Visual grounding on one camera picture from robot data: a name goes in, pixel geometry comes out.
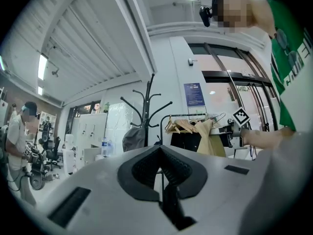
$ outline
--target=tan jacket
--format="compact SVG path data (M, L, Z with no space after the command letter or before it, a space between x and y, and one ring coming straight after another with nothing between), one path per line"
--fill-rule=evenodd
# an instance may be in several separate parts
M203 123L198 122L195 127L201 135L201 141L197 152L206 155L226 157L220 136L209 136L210 130L213 127L212 120L209 119Z

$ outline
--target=green t-shirt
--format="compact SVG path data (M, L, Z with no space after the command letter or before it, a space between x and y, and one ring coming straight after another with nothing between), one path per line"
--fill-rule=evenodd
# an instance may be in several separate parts
M274 16L277 34L279 34L271 41L272 61L274 60L277 67L276 69L271 65L271 71L278 93L281 95L303 69L305 58L309 56L308 48L311 48L311 43L306 30L298 24L282 0L267 1ZM296 130L282 101L280 104L280 124L290 127L293 131Z

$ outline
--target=office chair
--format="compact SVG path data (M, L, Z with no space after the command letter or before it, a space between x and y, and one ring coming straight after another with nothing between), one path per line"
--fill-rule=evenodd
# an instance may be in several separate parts
M58 165L58 147L60 144L61 139L59 137L57 137L54 141L54 147L53 150L48 149L46 151L46 157L47 159L49 159L50 161L46 162L45 165L51 165L51 171L53 171L52 166L57 166L59 169L61 169L61 167Z

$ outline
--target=camera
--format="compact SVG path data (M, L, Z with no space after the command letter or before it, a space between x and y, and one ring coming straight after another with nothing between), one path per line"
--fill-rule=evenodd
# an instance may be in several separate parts
M202 22L203 22L204 26L206 26L206 27L210 26L210 21L211 21L211 17L212 17L210 9L211 9L211 7L201 6L200 11L199 11Z

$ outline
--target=man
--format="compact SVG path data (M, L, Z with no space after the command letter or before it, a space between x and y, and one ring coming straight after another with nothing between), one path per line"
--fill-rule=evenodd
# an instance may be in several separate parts
M21 193L21 198L33 206L36 205L36 201L29 189L28 179L26 177L28 156L25 154L25 123L33 122L36 113L36 103L25 103L22 107L22 113L17 115L9 125L5 144L11 177Z
M308 49L311 46L310 37L282 0L212 0L212 15L224 27L256 26L269 35L272 43L272 76L280 95L311 58ZM280 106L280 124L286 127L274 132L242 129L245 145L274 149L284 137L296 131L282 101Z
M13 112L11 114L9 123L11 123L12 120L18 115L18 113L16 111L16 103L12 104L12 107L13 107Z

